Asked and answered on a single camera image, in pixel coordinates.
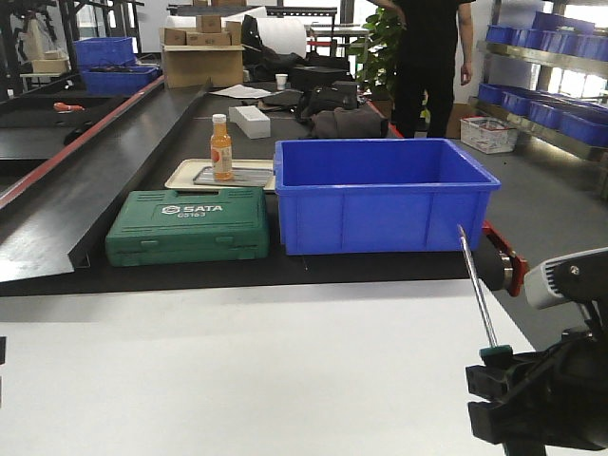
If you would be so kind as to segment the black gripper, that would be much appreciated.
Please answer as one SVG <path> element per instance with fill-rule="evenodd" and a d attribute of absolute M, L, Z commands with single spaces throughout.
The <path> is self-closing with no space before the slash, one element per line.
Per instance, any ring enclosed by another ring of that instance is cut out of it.
<path fill-rule="evenodd" d="M 465 368 L 468 391 L 489 402 L 467 404 L 472 434 L 490 444 L 507 438 L 552 447 L 607 448 L 607 343 L 567 334 L 545 351 L 515 355 L 513 370 Z"/>

